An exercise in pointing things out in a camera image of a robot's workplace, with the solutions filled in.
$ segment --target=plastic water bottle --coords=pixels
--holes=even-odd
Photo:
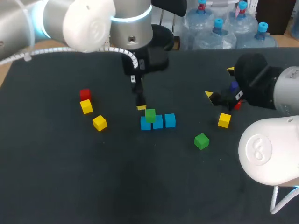
[[[192,50],[195,36],[204,29],[213,27],[214,14],[206,10],[206,0],[198,0],[198,8],[185,16],[180,35],[181,50]]]
[[[236,46],[236,36],[224,30],[223,19],[217,18],[214,21],[212,31],[200,33],[196,36],[194,49],[232,49]]]
[[[269,25],[265,22],[261,22],[258,25],[257,33],[253,35],[246,42],[237,45],[237,48],[273,48],[278,47],[277,42],[268,33]]]
[[[299,40],[299,12],[297,13],[297,15],[295,17],[295,22],[291,29],[291,34],[294,38]]]
[[[238,5],[240,9],[239,14],[236,16],[238,9],[235,12],[230,12],[228,20],[229,29],[237,38],[237,45],[254,35],[258,26],[256,18],[246,13],[247,2],[240,1]]]

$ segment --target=blue cube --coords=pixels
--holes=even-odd
[[[145,116],[140,118],[140,125],[143,131],[151,130],[151,123],[146,123]]]
[[[163,117],[162,115],[156,115],[156,122],[153,124],[154,129],[163,128]]]
[[[165,127],[176,127],[176,116],[174,113],[165,115]]]
[[[231,93],[233,93],[238,88],[239,88],[238,82],[236,82],[236,81],[235,82],[231,82],[230,87],[229,87],[229,91]]]

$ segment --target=red cube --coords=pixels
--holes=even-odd
[[[234,109],[237,111],[240,110],[241,105],[242,105],[242,103],[241,103],[241,101],[239,101],[238,104],[234,107]]]
[[[90,95],[90,90],[89,89],[80,90],[80,98],[81,98],[81,101],[84,101],[84,100],[91,101],[92,97]]]

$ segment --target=white cable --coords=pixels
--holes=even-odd
[[[113,47],[101,47],[101,48],[99,48],[98,51],[100,51],[100,52],[117,52],[117,53],[125,54],[131,58],[134,68],[135,69],[138,68],[138,60],[137,60],[136,56],[130,51],[120,49],[120,48],[113,48]],[[34,56],[34,55],[48,54],[48,53],[54,53],[54,52],[76,52],[76,50],[74,50],[72,48],[67,48],[67,47],[49,48],[49,49],[32,51],[30,53],[30,55]],[[26,54],[24,54],[24,53],[15,54],[15,55],[12,55],[11,57],[4,59],[3,61],[0,61],[0,65],[4,65],[4,64],[16,61],[16,60],[18,60],[20,58],[24,58],[24,57],[26,57]]]
[[[28,52],[25,53],[25,56],[23,57],[25,59],[25,61],[28,62],[28,61],[31,60],[31,53],[34,50],[34,45],[35,45],[35,42],[36,42],[36,37],[35,37],[35,33],[34,33],[34,28],[33,28],[33,22],[32,22],[32,20],[31,20],[31,18],[29,16],[28,10],[24,6],[24,4],[20,0],[14,0],[14,1],[22,9],[22,11],[23,11],[23,13],[24,13],[24,15],[26,17],[28,26],[29,26],[29,32],[30,32],[29,50],[28,50]]]
[[[276,205],[276,199],[278,196],[278,187],[274,187],[273,190],[273,195],[272,195],[272,200],[271,200],[271,205],[270,205],[270,213],[276,214],[281,210],[286,204],[288,204],[294,197],[299,195],[299,187],[296,189],[292,190],[287,196],[285,196],[284,199],[281,200],[280,203]]]

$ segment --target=screw hole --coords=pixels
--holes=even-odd
[[[130,43],[134,43],[136,41],[136,37],[129,36],[128,40],[129,40]]]

